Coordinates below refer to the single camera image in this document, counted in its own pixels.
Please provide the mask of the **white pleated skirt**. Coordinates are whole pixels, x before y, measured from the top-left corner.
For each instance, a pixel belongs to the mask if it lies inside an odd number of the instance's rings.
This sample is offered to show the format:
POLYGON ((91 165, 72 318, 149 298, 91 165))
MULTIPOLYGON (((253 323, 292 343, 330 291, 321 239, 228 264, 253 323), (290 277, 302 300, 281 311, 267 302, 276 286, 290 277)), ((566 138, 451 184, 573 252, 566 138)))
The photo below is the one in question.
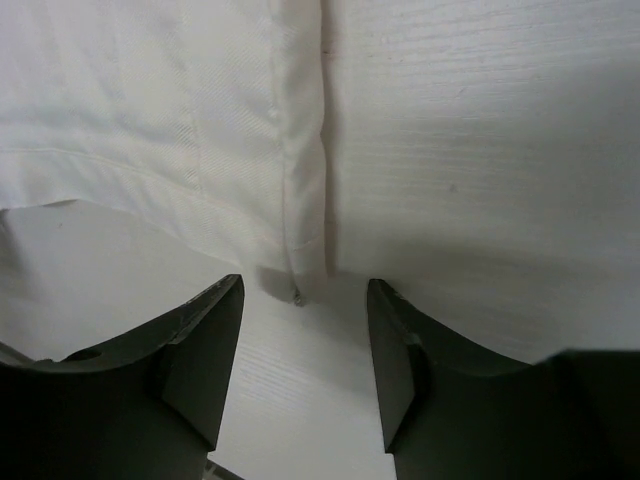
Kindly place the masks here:
POLYGON ((1 205, 125 211, 318 299, 326 156, 317 1, 5 1, 1 205))

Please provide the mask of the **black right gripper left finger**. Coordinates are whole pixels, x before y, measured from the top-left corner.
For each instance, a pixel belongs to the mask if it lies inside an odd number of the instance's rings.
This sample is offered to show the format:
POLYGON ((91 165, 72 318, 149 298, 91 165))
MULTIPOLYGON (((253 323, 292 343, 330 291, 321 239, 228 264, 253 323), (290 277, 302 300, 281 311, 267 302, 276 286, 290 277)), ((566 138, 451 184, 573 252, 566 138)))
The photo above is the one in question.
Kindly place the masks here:
POLYGON ((5 479, 201 479, 217 444, 243 315, 228 275, 63 360, 1 349, 5 479))

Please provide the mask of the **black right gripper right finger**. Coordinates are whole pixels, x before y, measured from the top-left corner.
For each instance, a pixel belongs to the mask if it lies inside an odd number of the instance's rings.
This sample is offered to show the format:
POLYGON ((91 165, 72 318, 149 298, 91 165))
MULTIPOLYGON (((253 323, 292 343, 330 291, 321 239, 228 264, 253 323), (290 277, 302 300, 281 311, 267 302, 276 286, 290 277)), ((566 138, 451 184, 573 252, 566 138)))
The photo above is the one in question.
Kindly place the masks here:
POLYGON ((367 286, 385 451, 400 479, 635 479, 639 355, 569 350, 535 364, 367 286))

